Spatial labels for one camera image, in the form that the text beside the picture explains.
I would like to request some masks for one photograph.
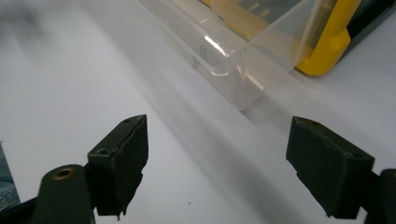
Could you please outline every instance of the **white table surface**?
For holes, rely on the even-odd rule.
[[[326,218],[286,161],[292,116],[396,167],[396,14],[324,77],[292,74],[238,112],[134,1],[35,0],[0,27],[0,140],[21,200],[122,119],[148,115],[143,182],[119,223],[362,223]],[[116,223],[97,217],[97,223]]]

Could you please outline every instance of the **screw hole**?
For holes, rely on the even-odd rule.
[[[104,148],[101,148],[101,149],[97,150],[96,152],[99,153],[99,154],[102,154],[102,155],[107,155],[108,154],[107,150],[105,150]]]
[[[64,168],[64,169],[56,172],[52,176],[52,179],[54,179],[54,180],[63,180],[63,179],[66,179],[66,178],[70,177],[74,172],[75,172],[75,170],[73,168]]]

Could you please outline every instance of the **white surface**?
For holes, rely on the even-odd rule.
[[[0,139],[23,201],[47,171],[85,164],[122,119],[148,114],[148,165],[120,223],[362,223],[363,211],[327,219],[299,181],[285,160],[290,120],[328,126],[372,154],[376,172],[396,167],[396,15],[330,74],[294,74],[239,113],[145,9],[94,2],[46,4],[33,29],[1,28]]]

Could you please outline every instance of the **transparent plastic container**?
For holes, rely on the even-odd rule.
[[[306,40],[321,2],[139,1],[158,18],[172,46],[240,110],[309,53]]]

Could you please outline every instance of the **clear plastic box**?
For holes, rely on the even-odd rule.
[[[158,18],[172,46],[241,110],[309,53],[306,40],[321,2],[139,1]]]

